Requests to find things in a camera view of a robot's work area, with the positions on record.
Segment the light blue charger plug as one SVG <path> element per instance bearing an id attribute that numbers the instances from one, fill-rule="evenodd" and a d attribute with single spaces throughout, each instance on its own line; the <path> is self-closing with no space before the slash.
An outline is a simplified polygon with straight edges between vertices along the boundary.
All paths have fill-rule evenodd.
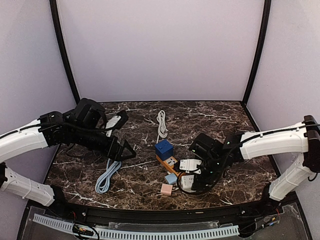
<path id="1" fill-rule="evenodd" d="M 168 185 L 174 185 L 177 182 L 177 176 L 174 173 L 166 175 L 164 179 Z"/>

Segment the orange power strip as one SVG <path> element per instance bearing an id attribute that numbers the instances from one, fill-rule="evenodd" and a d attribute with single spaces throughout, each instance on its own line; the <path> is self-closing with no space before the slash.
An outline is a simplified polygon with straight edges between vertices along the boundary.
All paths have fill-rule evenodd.
<path id="1" fill-rule="evenodd" d="M 173 157 L 169 157 L 166 160 L 162 160 L 158 155 L 156 155 L 156 159 L 165 167 L 166 170 L 168 170 L 170 173 L 175 174 L 177 177 L 179 176 L 179 172 L 174 170 L 174 164 L 176 164 L 178 161 Z"/>

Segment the dark blue cube socket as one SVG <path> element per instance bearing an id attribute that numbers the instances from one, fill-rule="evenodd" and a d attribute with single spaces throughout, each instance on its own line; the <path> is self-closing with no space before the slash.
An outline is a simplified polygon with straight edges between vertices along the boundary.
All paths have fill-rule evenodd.
<path id="1" fill-rule="evenodd" d="M 165 161 L 174 155 L 174 147 L 166 139 L 155 144 L 155 153 L 160 160 Z"/>

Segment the white cube socket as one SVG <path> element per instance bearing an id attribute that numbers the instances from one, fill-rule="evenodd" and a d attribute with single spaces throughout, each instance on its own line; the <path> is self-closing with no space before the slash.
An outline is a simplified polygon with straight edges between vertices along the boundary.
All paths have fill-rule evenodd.
<path id="1" fill-rule="evenodd" d="M 194 183 L 194 175 L 183 175 L 180 178 L 180 186 L 185 191 L 191 191 Z"/>

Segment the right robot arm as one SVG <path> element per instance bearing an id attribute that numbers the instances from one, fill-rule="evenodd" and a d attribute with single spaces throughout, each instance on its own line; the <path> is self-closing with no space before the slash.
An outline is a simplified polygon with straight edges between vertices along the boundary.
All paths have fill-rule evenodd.
<path id="1" fill-rule="evenodd" d="M 312 115 L 294 125 L 267 130 L 229 134 L 223 142 L 200 133 L 189 150 L 195 155 L 191 190 L 197 194 L 210 191 L 227 167 L 262 156 L 295 155 L 292 164 L 268 184 L 267 197 L 255 205 L 255 213 L 266 217 L 302 182 L 320 172 L 320 124 Z"/>

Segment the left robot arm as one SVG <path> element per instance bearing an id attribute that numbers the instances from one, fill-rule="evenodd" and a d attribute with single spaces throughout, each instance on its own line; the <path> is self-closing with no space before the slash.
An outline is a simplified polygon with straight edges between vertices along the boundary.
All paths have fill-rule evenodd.
<path id="1" fill-rule="evenodd" d="M 55 146 L 78 145 L 89 150 L 101 152 L 108 159 L 119 164 L 132 159 L 136 152 L 127 140 L 119 140 L 113 131 L 119 130 L 128 120 L 122 110 L 110 120 L 98 127 L 104 115 L 97 113 L 84 119 L 72 118 L 72 114 L 51 112 L 38 119 L 0 136 L 0 190 L 32 200 L 51 210 L 60 218 L 67 218 L 71 213 L 65 203 L 65 196 L 60 187 L 37 182 L 30 177 L 14 171 L 7 164 L 9 160 L 31 156 Z"/>

